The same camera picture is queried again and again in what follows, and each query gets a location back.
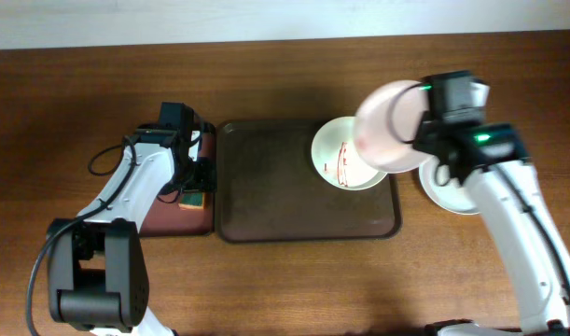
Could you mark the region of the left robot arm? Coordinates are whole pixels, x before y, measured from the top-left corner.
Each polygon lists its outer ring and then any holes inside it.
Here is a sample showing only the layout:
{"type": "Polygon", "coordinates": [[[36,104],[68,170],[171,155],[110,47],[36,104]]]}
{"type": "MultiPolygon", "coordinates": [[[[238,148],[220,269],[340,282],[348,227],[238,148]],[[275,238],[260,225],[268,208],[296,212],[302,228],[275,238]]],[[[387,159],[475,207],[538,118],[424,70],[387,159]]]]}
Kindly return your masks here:
{"type": "Polygon", "coordinates": [[[48,263],[49,313],[95,335],[172,335],[149,307],[139,232],[159,195],[212,190],[198,156],[202,135],[174,132],[124,138],[121,157],[98,196],[73,219],[55,219],[39,259],[48,263]]]}

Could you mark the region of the white plate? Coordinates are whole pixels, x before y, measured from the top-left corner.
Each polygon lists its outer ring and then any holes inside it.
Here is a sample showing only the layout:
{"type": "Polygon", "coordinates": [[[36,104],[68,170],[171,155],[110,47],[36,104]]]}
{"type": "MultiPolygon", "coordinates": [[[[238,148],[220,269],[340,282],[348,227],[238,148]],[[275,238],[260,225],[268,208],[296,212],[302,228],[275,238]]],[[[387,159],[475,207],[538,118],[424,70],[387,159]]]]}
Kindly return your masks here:
{"type": "Polygon", "coordinates": [[[432,157],[419,166],[418,176],[425,194],[439,207],[459,215],[477,215],[477,206],[468,198],[448,165],[432,157]]]}

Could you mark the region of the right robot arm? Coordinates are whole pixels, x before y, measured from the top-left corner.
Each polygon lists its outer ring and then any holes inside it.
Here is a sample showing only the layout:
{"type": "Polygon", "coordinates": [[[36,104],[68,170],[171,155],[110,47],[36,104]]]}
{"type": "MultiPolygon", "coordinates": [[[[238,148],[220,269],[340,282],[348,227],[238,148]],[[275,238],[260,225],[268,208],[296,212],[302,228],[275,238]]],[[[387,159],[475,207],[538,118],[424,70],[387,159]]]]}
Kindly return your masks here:
{"type": "Polygon", "coordinates": [[[521,332],[570,335],[570,255],[517,131],[423,115],[412,146],[447,166],[478,209],[514,288],[521,332]]]}

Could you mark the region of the green orange sponge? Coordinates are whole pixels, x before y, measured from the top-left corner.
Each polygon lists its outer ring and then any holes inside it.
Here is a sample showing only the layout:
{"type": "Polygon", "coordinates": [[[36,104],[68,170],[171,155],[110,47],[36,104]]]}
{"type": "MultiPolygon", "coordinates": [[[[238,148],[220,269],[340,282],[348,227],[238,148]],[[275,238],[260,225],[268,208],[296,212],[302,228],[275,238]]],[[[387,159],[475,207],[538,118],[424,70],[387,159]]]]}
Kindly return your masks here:
{"type": "Polygon", "coordinates": [[[187,192],[182,194],[178,206],[180,209],[200,210],[205,208],[205,204],[204,192],[187,192]]]}

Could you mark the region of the cream plate with red sauce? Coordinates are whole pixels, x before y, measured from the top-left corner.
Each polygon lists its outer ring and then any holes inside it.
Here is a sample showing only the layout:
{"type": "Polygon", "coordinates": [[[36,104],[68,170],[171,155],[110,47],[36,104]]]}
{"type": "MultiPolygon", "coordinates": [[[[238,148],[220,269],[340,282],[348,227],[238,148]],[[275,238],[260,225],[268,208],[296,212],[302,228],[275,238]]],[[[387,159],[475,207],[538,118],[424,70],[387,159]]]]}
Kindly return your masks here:
{"type": "Polygon", "coordinates": [[[367,165],[358,155],[354,125],[354,117],[330,120],[316,132],[311,146],[317,173],[330,185],[351,191],[370,189],[387,176],[367,165]]]}

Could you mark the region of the pink plate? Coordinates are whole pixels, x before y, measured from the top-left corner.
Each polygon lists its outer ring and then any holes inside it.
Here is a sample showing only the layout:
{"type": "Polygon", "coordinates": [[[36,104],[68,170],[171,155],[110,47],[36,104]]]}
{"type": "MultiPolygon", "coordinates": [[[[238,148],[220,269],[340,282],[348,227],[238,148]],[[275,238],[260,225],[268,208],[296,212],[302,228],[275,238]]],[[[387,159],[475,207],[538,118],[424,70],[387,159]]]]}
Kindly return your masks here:
{"type": "Polygon", "coordinates": [[[393,81],[371,93],[355,113],[354,145],[370,167],[389,174],[405,173],[429,160],[412,148],[428,103],[424,84],[393,81]]]}

